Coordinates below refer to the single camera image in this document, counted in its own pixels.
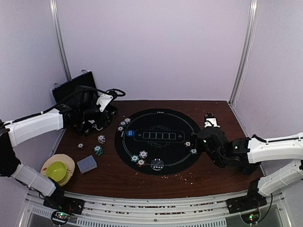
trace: cable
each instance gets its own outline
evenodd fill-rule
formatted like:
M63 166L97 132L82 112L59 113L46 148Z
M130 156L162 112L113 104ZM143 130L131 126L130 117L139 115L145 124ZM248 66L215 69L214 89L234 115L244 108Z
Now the cable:
M107 91L103 91L101 89L97 89L97 88L94 88L94 87L87 87L87 86L84 86L84 87L86 87L86 88L83 89L83 90L80 90L80 91L74 91L73 93L66 96L64 99L62 99L60 102L53 105L52 107L50 107L50 108L48 108L48 109L46 109L46 110L44 110L40 113L34 113L34 114L31 114L31 115L28 115L28 116L25 116L25 117L18 118L16 120L14 120L12 123L16 123L16 122L23 121L23 120L26 120L26 119L31 118L31 117L36 117L36 116L42 115L44 113L47 113L47 112L51 111L52 109L54 109L55 107L57 107L58 105L63 104L66 100L68 100L69 98L71 98L75 94L82 93L82 92L85 92L85 91L98 91L98 92L101 92L101 93L109 95L109 96L114 96L112 93L110 93L110 92L114 91L114 92L116 92L116 95L115 95L114 99L116 99L117 97L123 97L123 96L126 95L126 93L124 91L122 91L120 89L117 89L117 88L112 88L112 89L109 89ZM6 124L2 125L0 127L0 129L2 129L3 127L5 127L6 125L9 125L9 124L11 124L11 123L6 123Z
M269 213L272 204L273 204L273 194L271 193L271 200L270 200L269 208L268 208L267 212L265 213L265 215L263 216L263 218L261 218L257 223L260 223L261 221L264 220L264 218L265 218L265 217L267 216L267 214Z
M262 139L261 137L257 136L256 134L253 134L252 138L256 138L257 140L259 140L260 142L263 142L263 143L267 142L265 139Z
M38 190L35 189L36 192L39 193L39 198L42 200L46 200L47 202L49 202L51 205L53 205L56 209L58 209L61 212L64 212L63 209L60 206L57 206L55 204L53 204L48 198L46 198L41 192L39 192Z

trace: blue chip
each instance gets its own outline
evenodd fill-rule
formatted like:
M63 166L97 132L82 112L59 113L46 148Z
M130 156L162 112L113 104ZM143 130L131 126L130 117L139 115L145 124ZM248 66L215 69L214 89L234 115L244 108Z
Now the blue chip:
M129 136L129 137L134 136L134 130L128 130L126 132L126 135Z

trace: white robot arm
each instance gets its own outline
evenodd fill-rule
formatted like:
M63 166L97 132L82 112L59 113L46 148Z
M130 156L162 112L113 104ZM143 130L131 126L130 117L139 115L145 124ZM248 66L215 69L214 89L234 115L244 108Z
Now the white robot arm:
M266 196L303 178L303 133L288 137L236 139L229 142L216 118L205 115L205 128L192 136L193 148L205 151L217 166L239 166L244 174L253 173L262 161L294 159L288 165L250 183L248 195L227 201L230 213L266 204Z
M64 197L64 190L55 181L22 163L13 148L28 139L67 126L75 128L80 135L86 135L93 128L101 130L107 127L117 114L117 109L110 102L125 93L117 89L101 92L102 95L98 96L95 88L80 86L80 91L65 100L69 105L57 104L45 112L14 121L0 120L0 176L11 177L37 190L52 208L76 203L76 200Z

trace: round black mat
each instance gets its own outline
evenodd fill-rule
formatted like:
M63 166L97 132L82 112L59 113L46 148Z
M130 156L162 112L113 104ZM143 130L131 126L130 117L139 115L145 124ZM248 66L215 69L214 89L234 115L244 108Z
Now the round black mat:
M190 117L170 109L149 109L129 116L131 122L115 135L115 147L131 168L151 175L178 173L193 165L201 153L191 154L185 146L200 127ZM132 162L131 156L145 150L145 166Z

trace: metal frame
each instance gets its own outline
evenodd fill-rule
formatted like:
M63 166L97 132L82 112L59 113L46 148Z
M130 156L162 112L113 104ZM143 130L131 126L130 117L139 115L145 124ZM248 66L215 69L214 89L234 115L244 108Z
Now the metal frame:
M215 196L182 199L121 199L88 196L67 192L66 195L85 201L82 215L75 215L70 224L81 227L225 227L229 214L226 200L245 195L235 192ZM291 227L281 193L275 194L273 204L277 204L284 227ZM24 212L19 218L19 227L29 224L31 214L49 218L52 209L43 206L37 192L29 190Z
M231 106L234 106L234 104L235 104L236 97L237 97L237 94L240 89L240 84L242 82L242 79L243 79L243 76L245 73L247 57L248 57L248 54L250 51L252 39L254 36L255 26L256 26L257 10L258 10L258 0L251 0L250 14L249 14L248 23L247 23L247 30L246 30L243 52L242 52L242 56L241 56L241 61L240 61L236 81L235 81L235 84L234 84L234 87L232 90L232 96L229 100L229 104Z
M58 9L57 9L57 1L50 0L50 5L51 5L52 18L53 18L53 25L55 26L55 31L56 31L56 35L57 35L57 41L58 41L58 45L59 45L59 51L60 51L63 69L65 72L67 81L70 81L71 72L70 72L70 69L68 66L65 49L64 49L64 45L63 45L63 39L62 39L62 33L61 33L60 21L59 21L59 14L58 14Z

